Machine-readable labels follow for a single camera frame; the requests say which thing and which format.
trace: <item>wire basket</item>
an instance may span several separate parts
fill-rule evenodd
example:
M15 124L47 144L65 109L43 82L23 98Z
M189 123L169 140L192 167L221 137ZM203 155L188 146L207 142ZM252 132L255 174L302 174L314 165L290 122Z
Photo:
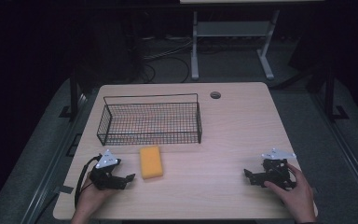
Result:
M196 93L105 96L103 99L105 106L97 132L103 146L201 142Z

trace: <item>human hand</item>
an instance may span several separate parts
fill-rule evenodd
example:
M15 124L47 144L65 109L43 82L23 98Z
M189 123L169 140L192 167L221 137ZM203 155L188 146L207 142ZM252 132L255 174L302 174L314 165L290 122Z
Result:
M289 163L286 165L296 177L295 188L286 191L269 181L265 181L264 185L274 191L282 199L297 223L315 222L316 216L313 210L313 192L307 179L296 167Z
M95 188L90 180L89 172L83 184L71 224L89 223L91 215L101 207L109 196L116 192L118 192L118 189L99 190Z

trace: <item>sponge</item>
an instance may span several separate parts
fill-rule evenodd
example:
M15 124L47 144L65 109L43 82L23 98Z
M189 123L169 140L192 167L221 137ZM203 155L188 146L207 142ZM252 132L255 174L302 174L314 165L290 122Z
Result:
M141 173L143 179L162 176L161 157L158 146L143 147L139 151L141 156Z

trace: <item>metal rack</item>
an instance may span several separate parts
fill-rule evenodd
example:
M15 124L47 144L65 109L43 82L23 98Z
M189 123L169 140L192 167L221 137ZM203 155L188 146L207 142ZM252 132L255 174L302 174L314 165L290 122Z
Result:
M275 10L270 21L198 21L194 12L193 18L193 50L191 52L191 77L198 80L199 61L197 56L198 37L201 36L264 36L266 42L261 49L257 50L258 59L263 66L268 80L273 80L274 75L266 58L269 43L274 33L280 10Z
M97 132L103 146L201 142L200 104L196 93L105 96L103 99L105 106ZM120 103L108 104L107 101Z

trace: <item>dark background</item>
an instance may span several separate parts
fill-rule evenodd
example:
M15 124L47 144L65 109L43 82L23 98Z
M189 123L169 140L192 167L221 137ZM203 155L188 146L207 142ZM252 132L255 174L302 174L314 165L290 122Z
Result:
M129 83L142 69L135 36L191 35L188 10L118 13L79 6L77 1L0 1L0 189L55 91L74 71L83 74L78 80L83 91ZM282 10L274 38L304 34L291 65L305 71L327 64L358 104L358 1L299 8Z

